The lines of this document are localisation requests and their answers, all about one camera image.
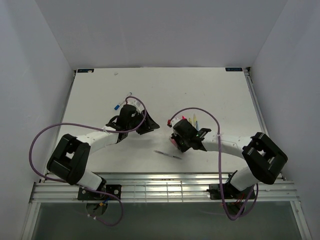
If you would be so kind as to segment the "thin yellow pen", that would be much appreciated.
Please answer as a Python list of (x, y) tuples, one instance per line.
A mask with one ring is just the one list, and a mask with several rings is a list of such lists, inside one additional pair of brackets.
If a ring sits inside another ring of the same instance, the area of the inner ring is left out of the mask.
[(196, 127), (197, 126), (197, 117), (196, 114), (193, 114), (193, 126)]

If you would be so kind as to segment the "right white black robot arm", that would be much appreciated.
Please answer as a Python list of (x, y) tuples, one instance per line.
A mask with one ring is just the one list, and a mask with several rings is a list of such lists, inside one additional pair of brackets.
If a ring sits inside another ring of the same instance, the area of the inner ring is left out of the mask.
[(209, 128), (197, 130), (187, 119), (168, 122), (170, 140), (182, 152), (189, 149), (218, 152), (243, 159), (247, 166), (237, 170), (222, 185), (226, 197), (237, 199), (260, 182), (272, 185), (288, 161), (287, 155), (265, 134), (243, 137), (219, 135)]

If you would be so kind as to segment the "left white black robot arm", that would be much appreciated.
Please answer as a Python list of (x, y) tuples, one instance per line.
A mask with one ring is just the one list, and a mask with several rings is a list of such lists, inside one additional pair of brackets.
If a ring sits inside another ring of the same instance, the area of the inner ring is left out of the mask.
[(159, 128), (145, 109), (125, 104), (102, 131), (79, 136), (63, 135), (47, 163), (47, 170), (69, 185), (87, 188), (95, 200), (100, 200), (106, 195), (106, 181), (87, 169), (90, 154), (120, 143), (130, 130), (143, 135)]

